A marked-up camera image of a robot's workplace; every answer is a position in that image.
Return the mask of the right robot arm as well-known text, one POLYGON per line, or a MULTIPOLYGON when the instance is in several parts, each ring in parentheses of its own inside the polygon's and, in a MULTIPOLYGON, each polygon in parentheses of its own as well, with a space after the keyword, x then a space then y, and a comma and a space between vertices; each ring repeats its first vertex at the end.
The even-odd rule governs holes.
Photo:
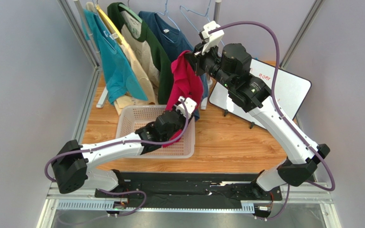
POLYGON ((228 44, 218 55, 218 47, 199 44, 183 55, 197 75, 208 74, 228 90, 228 96, 244 112, 260 122, 277 140, 286 159, 262 171, 253 181, 256 189, 270 191, 283 184, 297 187, 306 182, 319 164, 328 168, 326 144, 317 144, 287 118, 265 82, 250 72, 252 57, 240 43, 228 44))

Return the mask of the red t-shirt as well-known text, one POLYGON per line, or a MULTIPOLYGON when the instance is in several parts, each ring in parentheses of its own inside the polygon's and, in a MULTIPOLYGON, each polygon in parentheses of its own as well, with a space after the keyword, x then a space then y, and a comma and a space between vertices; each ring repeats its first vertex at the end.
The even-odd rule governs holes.
POLYGON ((173 87, 166 110, 163 114, 166 118, 170 118, 173 105, 179 101, 179 97, 191 98, 196 103, 200 103, 204 92, 202 80, 195 74, 189 62, 184 55, 189 53, 188 50, 183 51, 178 58, 171 63, 171 70, 174 77, 173 87))

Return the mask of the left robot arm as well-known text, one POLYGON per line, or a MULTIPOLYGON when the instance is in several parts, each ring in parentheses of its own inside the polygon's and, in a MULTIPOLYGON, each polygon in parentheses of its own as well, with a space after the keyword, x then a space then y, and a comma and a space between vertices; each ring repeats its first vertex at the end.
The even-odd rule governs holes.
POLYGON ((80 188, 111 191, 119 184, 114 171, 97 169, 101 164, 124 157, 156 151, 179 140, 188 127, 195 106, 180 101, 172 110, 164 111, 154 122, 124 137, 96 145, 80 145, 68 141, 62 150, 45 165, 45 176, 56 182, 61 194, 80 188))

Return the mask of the light blue wire hanger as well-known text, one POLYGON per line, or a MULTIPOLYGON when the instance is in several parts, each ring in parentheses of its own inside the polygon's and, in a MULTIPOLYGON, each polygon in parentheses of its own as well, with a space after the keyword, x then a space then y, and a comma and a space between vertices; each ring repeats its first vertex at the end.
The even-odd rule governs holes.
POLYGON ((182 32, 191 43, 195 46, 199 41, 198 34, 202 26, 208 22, 213 21, 214 0, 206 0, 206 3, 201 3, 199 6, 204 8, 201 10, 194 9, 189 6, 180 4, 178 12, 182 20, 182 32))

